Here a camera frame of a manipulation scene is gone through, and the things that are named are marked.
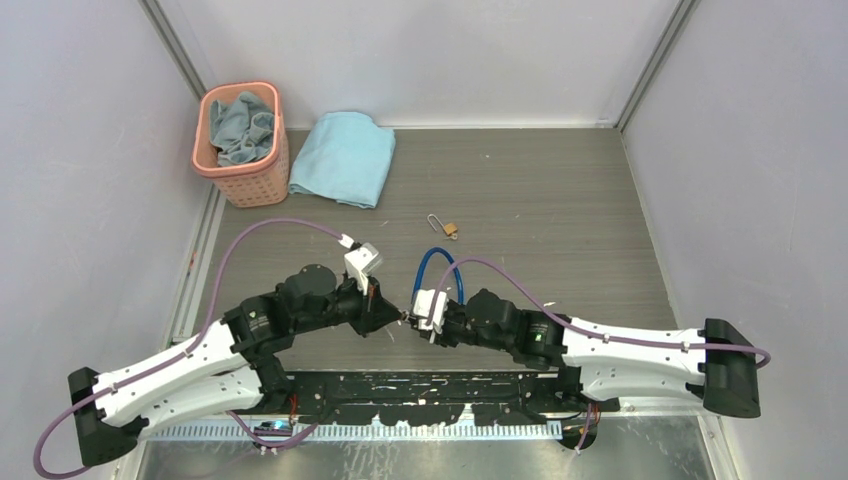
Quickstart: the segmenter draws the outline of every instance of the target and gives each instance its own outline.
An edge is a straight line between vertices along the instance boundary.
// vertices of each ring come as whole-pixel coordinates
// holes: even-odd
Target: gray cloth
[[[241,92],[232,105],[212,102],[209,141],[219,149],[218,166],[265,158],[274,144],[274,114],[256,95]]]

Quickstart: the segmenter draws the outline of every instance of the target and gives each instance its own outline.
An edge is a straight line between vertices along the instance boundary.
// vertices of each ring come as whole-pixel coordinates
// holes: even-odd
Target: pink basket
[[[233,103],[241,92],[261,98],[274,111],[274,144],[267,157],[253,163],[218,166],[218,151],[209,142],[209,107],[215,100]],[[266,82],[232,83],[209,90],[200,102],[200,120],[191,156],[194,170],[215,182],[237,207],[258,207],[282,202],[288,194],[289,142],[283,124],[280,94]]]

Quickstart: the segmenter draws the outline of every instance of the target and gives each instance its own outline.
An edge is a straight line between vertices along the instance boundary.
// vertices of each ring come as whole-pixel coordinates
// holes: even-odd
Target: towel
[[[220,149],[219,167],[255,162],[271,153],[274,114],[259,97],[241,92],[232,105],[215,100],[209,108],[209,141]]]
[[[355,112],[328,113],[318,119],[297,155],[289,193],[332,198],[374,208],[386,183],[395,132]]]

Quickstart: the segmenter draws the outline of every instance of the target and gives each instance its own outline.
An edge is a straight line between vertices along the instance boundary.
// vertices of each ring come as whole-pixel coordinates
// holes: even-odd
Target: white wall
[[[162,341],[204,182],[197,102],[136,2],[3,2],[0,18],[0,477],[28,479],[67,375]],[[72,420],[45,453],[79,467]]]
[[[774,355],[744,478],[844,478],[848,4],[701,2],[626,144],[678,321]]]
[[[266,79],[287,124],[616,123],[678,0],[163,0],[208,85]]]

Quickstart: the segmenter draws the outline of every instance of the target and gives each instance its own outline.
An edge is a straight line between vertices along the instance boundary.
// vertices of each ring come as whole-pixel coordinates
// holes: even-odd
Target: small metal object
[[[427,215],[427,223],[429,223],[430,226],[433,227],[433,230],[436,232],[438,232],[439,229],[436,228],[435,225],[433,225],[433,220],[435,220],[436,223],[438,223],[439,226],[442,227],[442,232],[444,232],[444,234],[447,235],[448,238],[450,238],[451,240],[456,240],[456,233],[459,231],[459,227],[457,227],[455,223],[448,223],[447,225],[445,225],[444,223],[442,223],[441,220],[439,220],[439,217],[431,213],[430,215]]]

